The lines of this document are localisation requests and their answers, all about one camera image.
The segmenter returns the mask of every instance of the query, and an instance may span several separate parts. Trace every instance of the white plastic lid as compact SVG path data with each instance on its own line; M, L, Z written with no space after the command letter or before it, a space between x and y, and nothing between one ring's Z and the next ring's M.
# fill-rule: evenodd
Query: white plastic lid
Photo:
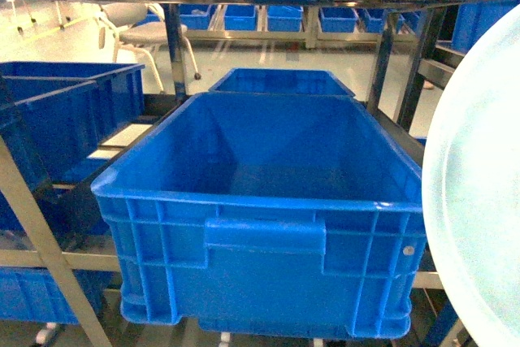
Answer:
M520 346L520 7L477 42L440 99L422 205L437 271L476 343Z

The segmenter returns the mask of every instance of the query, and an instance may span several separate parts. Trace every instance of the crate handle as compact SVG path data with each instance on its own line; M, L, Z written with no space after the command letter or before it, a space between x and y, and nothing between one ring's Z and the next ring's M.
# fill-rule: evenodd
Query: crate handle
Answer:
M207 219L208 248L281 254L325 254L323 221L287 223L263 219Z

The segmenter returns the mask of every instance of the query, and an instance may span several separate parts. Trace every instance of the floor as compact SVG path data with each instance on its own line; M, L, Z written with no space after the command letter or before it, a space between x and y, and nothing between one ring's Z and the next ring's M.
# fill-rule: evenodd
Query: floor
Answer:
M56 16L55 5L52 2L29 3L32 17L37 20L32 24L26 10L21 3L18 7L19 22L14 21L10 5L0 4L0 33L2 47L0 61L32 60L32 61L74 61L74 62L110 62L112 37L107 37L104 49L98 48L98 27L93 20L97 6L80 3L62 3L63 15L71 17L71 22L60 30ZM19 34L17 25L24 33ZM375 56L374 48L368 50L349 49L299 49L288 50L286 44L264 42L258 46L239 46L230 42L218 42L212 46L196 46L201 80L193 79L193 70L188 68L187 90L189 94L207 91L217 80L224 76L233 67L273 67L292 69L325 69L332 71L343 83L355 92L357 99L366 100L368 85L371 80L371 69ZM143 61L131 52L121 51L118 58L120 63L134 63ZM380 108L390 117L394 116L397 97L405 85L409 58L402 54L393 54L388 69L387 80L383 89ZM167 90L173 93L171 70L166 48L158 54L158 69ZM144 89L146 93L157 93L158 86L154 81L149 68L143 71ZM417 137L427 135L427 130L440 98L438 89L424 89L419 103L418 113L411 133ZM109 299L108 312L117 312L117 297ZM118 344L127 347L141 346L214 346L219 343L219 335L210 332L192 332L195 340L183 340L186 327L197 329L193 321L180 324L178 327L152 327L128 324L118 314L113 322L114 329L123 337L117 338ZM0 322L0 345L2 347L29 346L34 336L41 328L41 324ZM260 336L238 336L235 346L258 347L299 347L308 345L307 340L270 338ZM88 339L80 327L69 326L56 339L56 347L89 346ZM387 346L388 342L368 341L364 344L352 342L348 346Z

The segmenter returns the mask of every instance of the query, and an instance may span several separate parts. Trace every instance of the chair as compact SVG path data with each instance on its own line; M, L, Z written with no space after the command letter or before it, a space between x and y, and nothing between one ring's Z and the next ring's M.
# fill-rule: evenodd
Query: chair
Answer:
M168 43L163 9L159 5L146 5L142 3L111 3L101 6L101 9L102 11L96 14L96 21L101 22L111 30L115 38L112 61L117 62L117 54L120 49L144 54L151 64L155 81L161 92L164 93L163 83L155 63L155 56L157 55L159 47L167 45ZM148 10L158 15L160 22L149 22L137 25L146 18ZM182 40L190 54L193 68L195 69L194 78L195 80L200 80L202 77L195 62L192 46L188 38L184 36L187 30L188 28L185 25L181 25ZM105 29L101 27L99 47L102 49L104 46Z

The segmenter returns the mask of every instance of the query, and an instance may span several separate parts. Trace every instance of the blue bin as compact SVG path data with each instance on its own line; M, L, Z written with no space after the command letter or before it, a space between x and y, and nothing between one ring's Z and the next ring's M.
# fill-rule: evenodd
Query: blue bin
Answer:
M419 30L419 21L421 19L420 12L403 12L402 14L405 18L406 24L414 31L414 33L418 33Z
M253 5L230 4L224 13L226 30L256 30L257 8Z
M328 71L263 68L234 68L210 91L354 96L347 86Z
M452 49L467 52L489 28L513 10L520 0L462 4L453 30Z
M180 22L188 29L207 30L215 13L215 4L181 4L179 6Z
M357 13L365 24L365 30L367 33L381 34L383 32L388 11L381 9L367 10L363 8L361 10L357 10ZM396 27L397 32L400 32L404 23L405 18L403 15L399 14Z
M12 154L16 166L31 190L35 190L49 180L43 162L37 153L30 132L16 109L15 99L5 81L0 80L0 136ZM40 197L38 204L50 225L51 230L60 240L61 235L68 230L63 211L52 197ZM15 217L7 200L0 193L0 231L21 231L22 227Z
M97 113L102 110L93 81L4 78L52 180L98 147Z
M204 93L93 183L135 323L397 338L421 172L351 97Z
M75 271L96 312L111 272ZM65 297L47 270L0 267L0 319L39 323L78 324Z
M142 64L11 62L0 63L0 73L94 80L102 107L96 114L102 120L98 132L107 137L143 112L141 69L144 67Z
M352 33L358 15L351 8L323 7L319 10L319 20L325 33Z
M299 32L303 7L268 6L267 30L270 32Z
M148 14L146 14L146 17L141 21L137 22L136 26L141 26L142 24L149 24L150 22L160 22L161 19L159 18L159 15L153 13L152 11L148 11Z

